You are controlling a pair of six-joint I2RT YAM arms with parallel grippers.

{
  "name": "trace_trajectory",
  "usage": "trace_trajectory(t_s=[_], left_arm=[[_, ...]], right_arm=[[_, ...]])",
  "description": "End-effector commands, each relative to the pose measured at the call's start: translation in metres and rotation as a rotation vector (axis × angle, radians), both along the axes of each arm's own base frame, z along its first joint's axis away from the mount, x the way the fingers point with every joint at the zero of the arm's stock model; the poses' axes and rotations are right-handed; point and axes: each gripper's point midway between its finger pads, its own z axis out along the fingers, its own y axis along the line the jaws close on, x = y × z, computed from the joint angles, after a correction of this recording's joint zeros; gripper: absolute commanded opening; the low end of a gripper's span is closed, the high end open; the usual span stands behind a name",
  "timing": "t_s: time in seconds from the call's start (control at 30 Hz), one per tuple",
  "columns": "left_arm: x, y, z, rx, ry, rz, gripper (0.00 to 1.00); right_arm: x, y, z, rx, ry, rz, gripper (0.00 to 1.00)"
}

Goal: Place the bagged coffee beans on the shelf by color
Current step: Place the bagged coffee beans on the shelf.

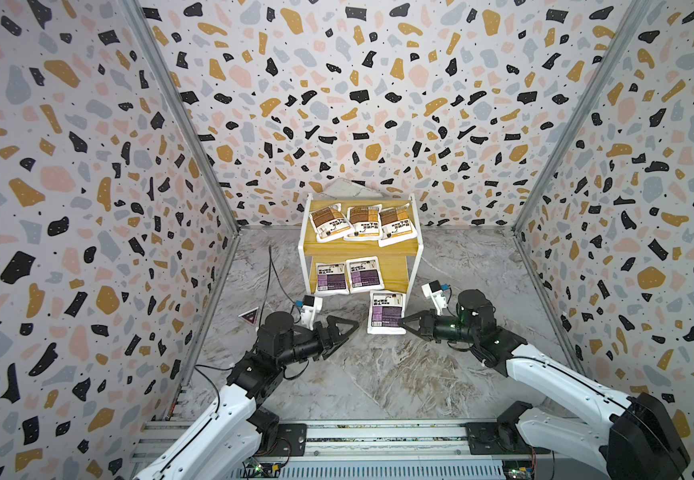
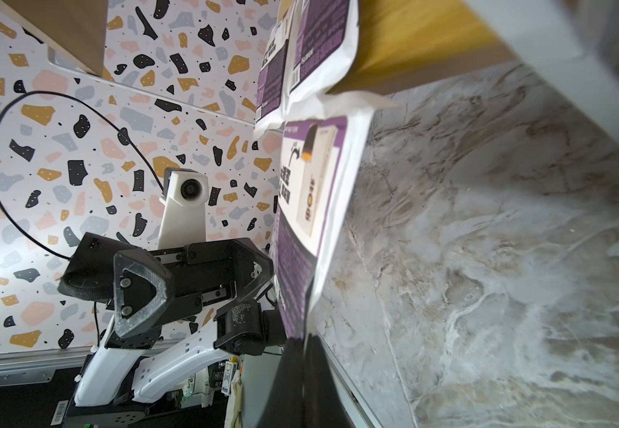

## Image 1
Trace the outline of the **purple coffee bag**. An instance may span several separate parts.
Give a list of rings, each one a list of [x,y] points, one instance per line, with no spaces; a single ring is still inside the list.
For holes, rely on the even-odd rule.
[[[347,295],[350,293],[347,266],[341,263],[317,263],[315,267],[316,296]]]
[[[367,331],[373,335],[404,335],[400,326],[405,316],[406,294],[394,291],[372,291]]]
[[[347,260],[346,267],[351,293],[384,289],[380,262],[376,256]]]

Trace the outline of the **brown coffee bag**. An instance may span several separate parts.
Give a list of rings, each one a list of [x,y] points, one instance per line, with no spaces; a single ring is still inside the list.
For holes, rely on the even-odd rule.
[[[410,203],[383,209],[379,213],[380,238],[378,245],[388,247],[418,237],[418,231],[412,219]]]
[[[342,211],[341,203],[316,209],[310,213],[309,218],[318,243],[344,239],[355,233],[353,224]]]
[[[347,219],[353,231],[344,239],[350,242],[378,241],[382,235],[380,220],[382,208],[382,204],[350,207]]]

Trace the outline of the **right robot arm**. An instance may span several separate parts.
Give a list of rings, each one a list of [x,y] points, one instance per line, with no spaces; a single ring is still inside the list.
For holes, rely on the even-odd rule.
[[[483,366],[537,390],[574,415],[561,418],[516,402],[497,421],[505,448],[521,441],[594,467],[611,479],[683,478],[690,456],[659,399],[606,387],[555,361],[500,326],[483,292],[461,292],[454,313],[435,307],[406,316],[399,325],[425,341],[466,344]]]

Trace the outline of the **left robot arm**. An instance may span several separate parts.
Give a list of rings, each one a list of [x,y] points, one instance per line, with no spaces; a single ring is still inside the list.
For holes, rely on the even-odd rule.
[[[283,382],[287,368],[328,359],[359,327],[358,321],[330,315],[306,328],[288,312],[270,314],[215,400],[137,477],[223,479],[254,454],[274,451],[280,419],[263,404]]]

